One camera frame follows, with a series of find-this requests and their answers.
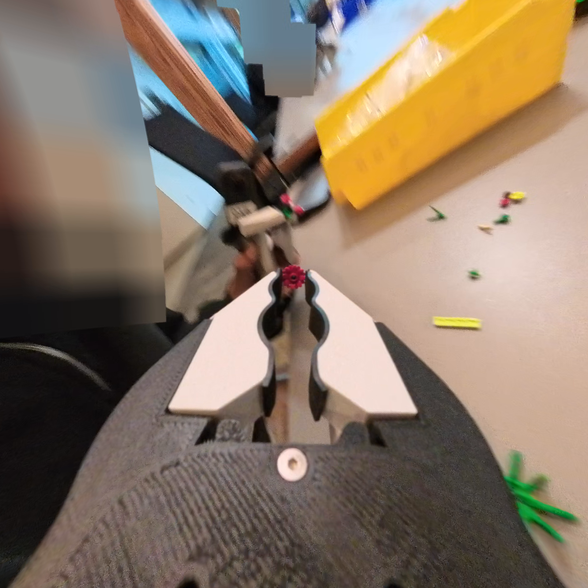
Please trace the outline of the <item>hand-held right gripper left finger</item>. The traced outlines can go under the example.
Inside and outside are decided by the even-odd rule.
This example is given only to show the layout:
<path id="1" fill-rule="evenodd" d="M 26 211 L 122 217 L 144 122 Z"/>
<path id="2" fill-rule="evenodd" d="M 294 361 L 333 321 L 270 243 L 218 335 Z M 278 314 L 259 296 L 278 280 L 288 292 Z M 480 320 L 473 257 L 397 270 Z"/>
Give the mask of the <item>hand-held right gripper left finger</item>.
<path id="1" fill-rule="evenodd" d="M 269 417 L 276 399 L 275 351 L 269 332 L 281 294 L 281 273 L 266 275 L 217 312 L 168 410 L 203 417 Z"/>

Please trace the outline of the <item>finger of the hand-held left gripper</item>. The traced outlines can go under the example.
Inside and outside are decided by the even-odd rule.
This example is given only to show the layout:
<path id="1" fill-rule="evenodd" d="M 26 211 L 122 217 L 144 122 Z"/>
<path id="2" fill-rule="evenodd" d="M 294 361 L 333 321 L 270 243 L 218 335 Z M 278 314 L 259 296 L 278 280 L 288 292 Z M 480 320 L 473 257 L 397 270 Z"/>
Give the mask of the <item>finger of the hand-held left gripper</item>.
<path id="1" fill-rule="evenodd" d="M 240 217 L 237 223 L 239 232 L 244 237 L 252 237 L 266 233 L 286 222 L 282 210 L 274 207 L 264 207 L 248 215 Z"/>

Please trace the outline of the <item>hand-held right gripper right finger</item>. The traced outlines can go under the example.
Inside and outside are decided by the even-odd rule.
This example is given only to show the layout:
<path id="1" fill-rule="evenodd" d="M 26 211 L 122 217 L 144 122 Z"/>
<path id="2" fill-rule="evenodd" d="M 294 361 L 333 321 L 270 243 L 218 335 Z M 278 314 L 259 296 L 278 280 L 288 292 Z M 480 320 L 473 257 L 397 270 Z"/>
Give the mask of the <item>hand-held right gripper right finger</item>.
<path id="1" fill-rule="evenodd" d="M 417 408 L 374 319 L 316 271 L 305 299 L 311 356 L 309 406 L 314 420 L 413 419 Z"/>

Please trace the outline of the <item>person's left hand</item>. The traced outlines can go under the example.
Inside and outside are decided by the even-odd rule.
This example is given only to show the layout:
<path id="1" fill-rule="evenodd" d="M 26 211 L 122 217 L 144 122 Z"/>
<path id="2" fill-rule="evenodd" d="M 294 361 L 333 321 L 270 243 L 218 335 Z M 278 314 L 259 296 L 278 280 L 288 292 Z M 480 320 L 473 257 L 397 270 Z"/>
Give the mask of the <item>person's left hand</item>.
<path id="1" fill-rule="evenodd" d="M 254 245 L 239 252 L 233 262 L 233 277 L 227 286 L 231 299 L 238 298 L 258 281 L 258 250 Z"/>

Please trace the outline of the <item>wooden beam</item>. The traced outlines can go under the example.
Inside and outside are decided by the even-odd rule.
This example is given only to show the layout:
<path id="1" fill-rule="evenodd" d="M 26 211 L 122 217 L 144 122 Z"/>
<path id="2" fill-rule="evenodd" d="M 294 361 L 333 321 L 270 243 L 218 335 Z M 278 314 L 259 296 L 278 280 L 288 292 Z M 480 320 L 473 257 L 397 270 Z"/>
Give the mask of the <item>wooden beam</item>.
<path id="1" fill-rule="evenodd" d="M 248 129 L 224 101 L 149 1 L 115 1 L 132 48 L 210 135 L 247 163 L 261 183 L 285 186 L 277 167 L 258 150 Z"/>

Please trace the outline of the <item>person's black jacket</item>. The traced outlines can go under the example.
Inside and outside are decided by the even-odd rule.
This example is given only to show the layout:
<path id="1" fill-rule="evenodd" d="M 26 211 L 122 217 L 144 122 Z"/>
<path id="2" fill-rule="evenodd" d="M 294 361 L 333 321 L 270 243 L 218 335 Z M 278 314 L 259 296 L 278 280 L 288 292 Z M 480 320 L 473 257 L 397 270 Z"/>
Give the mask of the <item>person's black jacket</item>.
<path id="1" fill-rule="evenodd" d="M 1 339 L 1 587 L 46 535 L 94 438 L 177 322 Z"/>

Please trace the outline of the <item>yellow plastic bin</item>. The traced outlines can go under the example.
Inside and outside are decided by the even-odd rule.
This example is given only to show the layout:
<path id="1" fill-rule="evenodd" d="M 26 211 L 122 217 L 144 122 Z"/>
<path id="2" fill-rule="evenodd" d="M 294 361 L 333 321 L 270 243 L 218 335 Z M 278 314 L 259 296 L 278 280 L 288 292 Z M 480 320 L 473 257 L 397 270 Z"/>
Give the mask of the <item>yellow plastic bin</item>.
<path id="1" fill-rule="evenodd" d="M 575 1 L 448 7 L 315 120 L 337 203 L 363 209 L 556 87 Z"/>

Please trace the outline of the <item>green leafy toy plant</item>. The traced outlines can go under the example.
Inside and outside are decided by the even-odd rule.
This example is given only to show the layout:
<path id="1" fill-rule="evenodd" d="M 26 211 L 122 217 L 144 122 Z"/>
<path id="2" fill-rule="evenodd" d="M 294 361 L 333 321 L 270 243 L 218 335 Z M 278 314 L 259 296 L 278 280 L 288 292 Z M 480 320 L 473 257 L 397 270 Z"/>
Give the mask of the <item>green leafy toy plant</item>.
<path id="1" fill-rule="evenodd" d="M 514 500 L 516 510 L 526 527 L 537 527 L 559 544 L 565 544 L 562 534 L 547 521 L 545 517 L 556 518 L 570 524 L 578 523 L 579 519 L 573 513 L 542 500 L 539 495 L 548 486 L 548 478 L 538 474 L 530 481 L 522 478 L 523 454 L 517 450 L 511 451 L 503 480 Z"/>

